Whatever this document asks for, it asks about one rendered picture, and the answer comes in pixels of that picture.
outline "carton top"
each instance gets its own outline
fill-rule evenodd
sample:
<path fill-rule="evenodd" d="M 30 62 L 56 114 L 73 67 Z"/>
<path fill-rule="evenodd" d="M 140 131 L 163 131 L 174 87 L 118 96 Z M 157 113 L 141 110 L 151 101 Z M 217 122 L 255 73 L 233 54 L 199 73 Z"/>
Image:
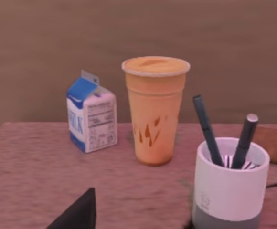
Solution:
<path fill-rule="evenodd" d="M 81 71 L 81 76 L 67 90 L 66 97 L 79 109 L 84 100 L 99 86 L 99 79 L 88 72 Z"/>

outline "white and gray mug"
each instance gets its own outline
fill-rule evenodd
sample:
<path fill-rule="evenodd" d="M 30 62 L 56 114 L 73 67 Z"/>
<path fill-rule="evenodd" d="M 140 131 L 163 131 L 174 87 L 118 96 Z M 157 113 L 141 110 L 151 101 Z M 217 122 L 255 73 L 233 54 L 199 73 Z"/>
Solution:
<path fill-rule="evenodd" d="M 232 156 L 238 138 L 216 138 L 220 154 Z M 210 161 L 206 142 L 197 149 L 192 221 L 196 229 L 258 229 L 269 169 L 269 155 L 251 143 L 252 169 L 230 169 Z"/>

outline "tall plastic cup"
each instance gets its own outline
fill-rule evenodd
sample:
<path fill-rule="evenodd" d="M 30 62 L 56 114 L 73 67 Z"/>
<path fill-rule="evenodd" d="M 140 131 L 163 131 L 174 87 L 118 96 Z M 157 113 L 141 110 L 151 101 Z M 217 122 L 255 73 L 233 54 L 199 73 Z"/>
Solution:
<path fill-rule="evenodd" d="M 147 56 L 124 61 L 135 155 L 149 166 L 168 163 L 173 155 L 186 73 L 184 60 Z"/>

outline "milk carton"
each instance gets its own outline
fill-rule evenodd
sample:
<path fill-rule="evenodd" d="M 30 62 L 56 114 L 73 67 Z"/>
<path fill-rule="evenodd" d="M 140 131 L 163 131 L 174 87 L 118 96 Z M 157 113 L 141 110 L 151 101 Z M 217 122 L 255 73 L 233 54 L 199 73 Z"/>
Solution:
<path fill-rule="evenodd" d="M 117 143 L 116 97 L 85 71 L 67 90 L 68 127 L 72 142 L 85 153 Z"/>

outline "brown tabletop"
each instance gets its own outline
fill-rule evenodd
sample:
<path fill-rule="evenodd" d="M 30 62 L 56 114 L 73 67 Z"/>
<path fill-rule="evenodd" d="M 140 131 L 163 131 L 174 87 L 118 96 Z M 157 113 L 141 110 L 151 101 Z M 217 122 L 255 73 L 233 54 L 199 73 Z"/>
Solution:
<path fill-rule="evenodd" d="M 277 128 L 277 125 L 263 125 Z M 241 125 L 214 125 L 238 136 Z M 180 124 L 173 160 L 147 167 L 134 157 L 131 124 L 119 124 L 116 146 L 84 154 L 66 123 L 5 123 L 0 127 L 0 229 L 43 229 L 88 188 L 96 188 L 98 229 L 180 229 L 190 216 L 197 124 Z M 277 182 L 271 165 L 269 183 Z M 277 229 L 277 187 L 266 191 L 261 229 Z"/>

